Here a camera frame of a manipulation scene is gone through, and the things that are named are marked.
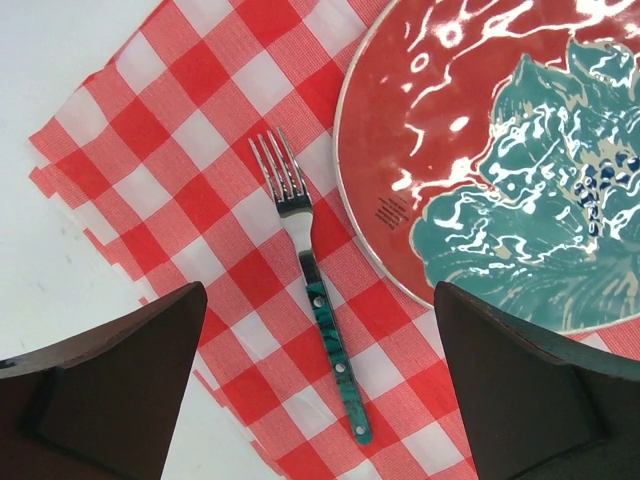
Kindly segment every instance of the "red and white checkered napkin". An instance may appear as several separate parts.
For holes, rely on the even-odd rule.
[[[215,398],[292,479],[476,478],[434,316],[362,254],[331,160],[338,91],[384,0],[165,0],[32,137],[58,195],[148,300],[201,280]],[[247,139],[280,125],[374,430],[352,438]],[[637,323],[586,342],[637,357]]]

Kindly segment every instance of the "plate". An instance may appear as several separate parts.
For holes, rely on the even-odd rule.
[[[430,306],[451,281],[558,332],[640,313],[640,2],[393,2],[348,70],[341,195]]]

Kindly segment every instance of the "green marbled fork handle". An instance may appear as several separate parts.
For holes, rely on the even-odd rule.
[[[367,445],[373,439],[371,426],[364,410],[364,404],[358,391],[351,362],[349,362],[349,356],[342,343],[331,300],[320,276],[316,259],[312,252],[302,252],[298,255],[298,258],[307,282],[307,296],[322,334],[322,341],[329,357],[331,370],[333,370],[336,383],[340,389],[340,396],[351,423],[351,430],[358,443]]]

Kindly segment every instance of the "white table surface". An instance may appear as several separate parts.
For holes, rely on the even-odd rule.
[[[133,283],[28,179],[27,137],[157,3],[0,1],[0,359],[139,308]],[[192,376],[163,480],[276,478]]]

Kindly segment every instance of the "stainless steel fork head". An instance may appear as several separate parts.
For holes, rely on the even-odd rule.
[[[303,252],[311,251],[311,226],[313,223],[311,196],[287,137],[282,129],[277,128],[276,131],[286,156],[283,155],[282,149],[271,131],[267,131],[271,148],[264,137],[261,134],[258,135],[262,154],[252,139],[249,139],[249,144],[262,168],[265,181],[271,189],[273,201],[280,215],[280,223],[291,237],[296,253],[300,255]]]

